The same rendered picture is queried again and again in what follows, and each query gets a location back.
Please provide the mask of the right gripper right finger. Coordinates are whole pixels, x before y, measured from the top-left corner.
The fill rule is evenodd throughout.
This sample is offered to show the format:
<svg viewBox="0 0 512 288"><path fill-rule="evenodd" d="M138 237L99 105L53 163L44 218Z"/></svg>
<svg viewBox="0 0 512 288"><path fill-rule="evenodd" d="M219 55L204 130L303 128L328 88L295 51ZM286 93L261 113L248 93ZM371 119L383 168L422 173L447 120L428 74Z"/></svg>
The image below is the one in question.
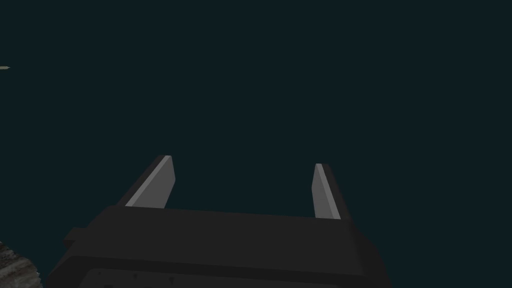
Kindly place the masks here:
<svg viewBox="0 0 512 288"><path fill-rule="evenodd" d="M311 184L314 216L320 219L351 220L350 212L327 163L317 163Z"/></svg>

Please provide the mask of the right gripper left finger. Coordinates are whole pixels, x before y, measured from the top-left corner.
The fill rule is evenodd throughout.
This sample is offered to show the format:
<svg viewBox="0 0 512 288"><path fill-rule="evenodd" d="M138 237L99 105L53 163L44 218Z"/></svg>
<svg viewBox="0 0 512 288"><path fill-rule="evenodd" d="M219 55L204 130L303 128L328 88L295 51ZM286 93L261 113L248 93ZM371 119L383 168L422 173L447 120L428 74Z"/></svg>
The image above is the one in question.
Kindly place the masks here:
<svg viewBox="0 0 512 288"><path fill-rule="evenodd" d="M170 155L159 155L117 202L117 205L163 209L175 182L173 158Z"/></svg>

